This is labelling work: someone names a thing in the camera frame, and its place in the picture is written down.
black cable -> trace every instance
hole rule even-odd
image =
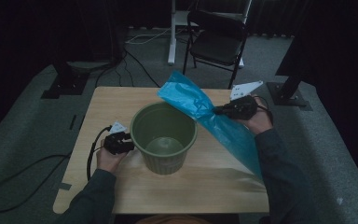
[[[105,69],[100,73],[100,75],[98,75],[97,80],[95,80],[94,89],[96,89],[96,88],[98,87],[98,81],[99,81],[100,78],[103,76],[103,74],[104,74],[105,72],[107,72],[109,69],[111,69],[111,67],[105,68]]]
[[[97,145],[97,141],[100,138],[101,134],[103,134],[104,131],[109,131],[112,128],[112,126],[106,127],[102,129],[97,137],[95,138],[95,141],[92,143],[91,150],[89,151],[89,158],[87,159],[87,180],[91,179],[91,162],[92,162],[92,155],[94,152],[98,149],[95,149],[95,146]]]
[[[271,121],[271,124],[274,124],[274,117],[272,115],[272,112],[269,110],[269,102],[267,102],[267,100],[261,96],[253,96],[254,98],[260,98],[264,101],[264,103],[266,104],[266,107],[262,106],[262,105],[257,105],[257,108],[260,108],[264,111],[266,111],[269,120]]]
[[[28,202],[39,190],[40,188],[42,187],[42,185],[44,185],[46,183],[46,181],[48,181],[48,179],[50,178],[50,176],[54,173],[55,170],[57,170],[57,168],[62,164],[63,161],[65,161],[66,159],[70,158],[70,155],[72,154],[72,152],[66,154],[66,155],[51,155],[51,156],[47,156],[45,158],[42,158],[38,161],[35,161],[34,163],[28,165],[27,167],[23,168],[22,170],[20,170],[19,172],[17,172],[16,174],[2,180],[0,182],[0,187],[2,187],[3,185],[5,185],[8,181],[10,181],[11,179],[13,179],[14,177],[22,174],[23,172],[25,172],[26,170],[28,170],[29,168],[31,168],[32,166],[36,165],[37,163],[41,162],[41,161],[45,161],[45,160],[48,160],[48,159],[52,159],[52,158],[56,158],[56,157],[63,157],[58,163],[57,165],[51,170],[51,172],[48,174],[48,176],[39,184],[39,186],[37,186],[37,188],[28,196],[25,198],[24,201],[12,206],[12,207],[9,207],[9,208],[6,208],[6,209],[0,209],[0,213],[5,213],[5,212],[8,212],[8,211],[11,211],[11,210],[14,210],[20,206],[22,206],[23,204],[25,204],[26,202]]]
[[[129,53],[126,49],[124,49],[128,54],[130,54],[130,56],[138,63],[141,65],[141,67],[144,69],[144,71],[146,72],[147,76],[150,78],[150,80],[152,80],[154,82],[154,84],[156,84],[157,87],[160,87],[159,84],[150,76],[150,74],[146,71],[145,67],[141,64],[141,62],[138,61],[138,59],[136,59],[131,53]]]
[[[124,63],[125,63],[125,65],[124,65],[124,70],[126,70],[126,71],[129,73],[130,78],[131,78],[131,85],[132,85],[133,87],[135,87],[135,86],[133,85],[133,78],[132,78],[132,74],[131,74],[131,72],[127,69],[127,61],[126,61],[126,60],[124,60]]]

black chair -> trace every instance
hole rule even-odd
[[[245,24],[216,13],[193,10],[187,15],[187,30],[189,38],[183,74],[186,72],[187,57],[190,53],[196,68],[196,62],[199,62],[231,71],[228,84],[228,89],[231,89],[246,42]]]

hand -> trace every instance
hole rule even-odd
[[[261,103],[260,98],[258,98],[257,95],[253,95],[253,97],[259,106],[266,108]],[[254,134],[260,134],[266,130],[272,129],[272,123],[269,119],[267,111],[261,108],[257,108],[257,112],[249,120],[237,119],[237,121],[248,127],[248,129]]]
[[[103,147],[103,141],[101,141],[101,149],[97,152],[97,168],[110,172],[113,175],[120,162],[128,153],[113,155]]]

sleeve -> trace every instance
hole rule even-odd
[[[271,223],[319,223],[310,182],[274,129],[255,137]]]
[[[55,223],[109,223],[115,203],[116,177],[97,169],[86,187]]]

cable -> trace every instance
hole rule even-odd
[[[37,163],[41,162],[41,161],[45,161],[45,160],[48,160],[48,159],[52,159],[52,158],[56,158],[56,157],[63,157],[58,163],[57,165],[50,171],[50,173],[48,174],[48,176],[39,184],[39,186],[37,186],[37,188],[28,196],[25,198],[25,200],[23,200],[22,202],[12,206],[12,207],[9,207],[9,208],[6,208],[6,209],[0,209],[0,213],[5,213],[5,212],[8,212],[8,211],[11,211],[11,210],[14,210],[20,206],[22,206],[23,204],[25,204],[26,202],[28,202],[39,190],[40,188],[42,187],[42,185],[44,185],[46,183],[46,181],[48,181],[48,179],[50,178],[50,176],[54,173],[55,170],[57,170],[57,168],[62,164],[63,161],[65,161],[66,159],[69,159],[70,158],[70,155],[72,154],[72,152],[66,154],[66,155],[51,155],[51,156],[47,156],[45,158],[42,158],[38,161],[35,161],[34,163],[26,166],[25,168],[23,168],[22,170],[20,170],[19,172],[17,172],[16,174],[2,180],[0,182],[0,187],[2,187],[3,185],[5,185],[8,181],[10,181],[11,179],[13,179],[14,177],[22,174],[23,172],[25,172],[26,170],[28,170],[29,168],[31,168],[32,166],[36,165]]]
[[[264,101],[264,103],[266,104],[267,107],[261,106],[261,105],[257,105],[257,108],[260,108],[264,111],[266,111],[269,120],[271,121],[271,124],[274,124],[274,117],[272,115],[272,112],[269,110],[269,102],[267,102],[267,100],[264,97],[261,96],[253,96],[254,98],[260,98]]]
[[[97,141],[100,138],[101,134],[103,134],[103,132],[109,131],[111,128],[112,128],[112,125],[102,129],[98,133],[97,137],[95,138],[95,141],[92,143],[91,150],[89,151],[89,158],[87,159],[87,180],[91,179],[91,170],[90,169],[91,169],[92,155],[94,154],[94,152],[96,150],[98,150],[98,148],[95,149],[95,146],[97,145]]]
[[[139,62],[138,59],[136,59],[131,53],[129,53],[126,49],[124,49],[128,54],[130,54],[130,56],[138,63],[141,65],[141,67],[144,69],[144,71],[146,72],[147,76],[150,78],[150,80],[152,80],[154,82],[154,84],[156,84],[157,87],[160,87],[159,84],[150,76],[150,74],[146,71],[146,69],[144,68],[144,66],[141,64],[141,62]]]
[[[112,67],[108,67],[108,68],[105,68],[101,73],[100,75],[98,75],[97,77],[97,80],[95,80],[95,84],[94,84],[94,89],[96,89],[98,87],[98,81],[100,80],[100,78],[103,76],[103,74],[105,72],[107,72],[109,69],[111,69]]]
[[[127,69],[127,61],[126,61],[126,60],[124,60],[124,63],[125,63],[125,65],[124,65],[124,70],[126,70],[126,71],[129,73],[129,75],[130,75],[130,79],[131,79],[131,85],[132,85],[133,87],[135,87],[135,86],[133,85],[133,78],[132,78],[132,74],[131,74],[131,72]]]
[[[186,9],[186,11],[189,11],[194,5],[195,5],[196,8],[197,8],[197,7],[198,7],[198,3],[199,3],[198,0],[191,2],[190,6]],[[168,28],[167,30],[165,30],[164,32],[162,32],[161,34],[158,34],[158,35],[136,35],[135,37],[133,37],[133,38],[127,40],[125,43],[126,43],[126,44],[133,44],[133,45],[146,44],[146,43],[152,41],[153,39],[156,39],[157,37],[164,35],[164,34],[167,33],[168,31],[170,31],[171,29],[172,29],[172,28],[170,27],[170,28]],[[179,34],[182,33],[185,29],[186,29],[186,27],[183,28],[182,30],[176,32],[176,34],[179,35]],[[134,40],[134,39],[136,39],[136,38],[138,38],[138,37],[142,37],[142,36],[153,36],[153,37],[150,38],[150,39],[148,39],[148,40],[146,40],[145,42],[140,42],[140,43],[131,42],[132,40]]]
[[[164,35],[165,33],[167,33],[167,32],[170,31],[170,30],[171,30],[171,28],[165,30],[164,32],[162,32],[162,33],[159,34],[159,35],[137,35],[137,36],[133,37],[132,39],[126,41],[125,43],[126,43],[126,44],[138,44],[138,45],[142,45],[142,44],[145,44],[145,43],[148,43],[148,42],[152,41],[153,39],[156,39],[157,37],[159,37],[159,36],[161,36],[161,35]],[[132,40],[134,40],[134,39],[136,39],[136,38],[138,38],[138,37],[141,37],[141,36],[153,36],[153,37],[150,38],[150,39],[148,39],[148,40],[146,40],[145,42],[141,42],[141,43],[133,43],[133,42],[131,42]]]

